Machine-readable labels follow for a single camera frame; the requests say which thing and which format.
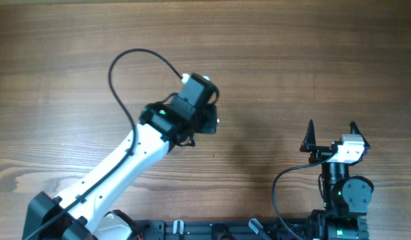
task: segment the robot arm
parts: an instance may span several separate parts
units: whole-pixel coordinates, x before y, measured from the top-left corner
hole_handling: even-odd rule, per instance
[[[78,219],[87,220],[85,228],[93,232],[102,217],[113,202],[139,177],[143,171],[157,161],[163,159],[169,152],[169,141],[163,141],[162,134],[151,125],[136,125],[137,139],[135,153],[127,159],[118,170],[107,178],[99,187],[90,193],[85,200],[69,211],[69,214]],[[70,205],[77,196],[80,196],[94,183],[98,182],[118,161],[125,155],[131,145],[133,133],[109,154],[94,170],[77,183],[64,189],[56,197],[62,199],[60,207]]]
[[[133,132],[109,154],[92,172],[76,184],[62,190],[53,199],[44,192],[30,202],[27,210],[23,239],[93,239],[93,232],[102,217],[148,167],[163,159],[175,145],[194,146],[194,133],[215,133],[217,113],[215,102],[218,88],[210,80],[192,73],[184,76],[180,93],[173,93],[169,104],[165,101],[150,103],[143,109],[135,126],[133,153],[111,174],[110,169],[120,164],[133,141]],[[216,100],[209,103],[213,93]],[[182,145],[189,138],[191,143]],[[48,226],[48,220],[63,214],[63,210],[88,189],[93,190]]]

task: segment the brown wooden surface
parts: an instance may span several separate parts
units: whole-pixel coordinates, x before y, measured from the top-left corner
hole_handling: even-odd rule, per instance
[[[139,3],[169,1],[201,1],[201,0],[0,0],[2,5],[38,5],[38,4],[70,4],[70,3]]]
[[[411,239],[411,5],[193,2],[0,7],[0,239],[28,202],[92,170],[129,131],[106,73],[144,47],[220,88],[216,135],[174,149],[117,200],[134,219],[275,217],[270,187],[308,162],[309,119],[328,145],[355,120],[372,150],[351,175],[376,186],[372,239]],[[153,56],[125,57],[115,85],[133,115],[179,91]],[[286,217],[322,208],[320,168],[281,179]]]

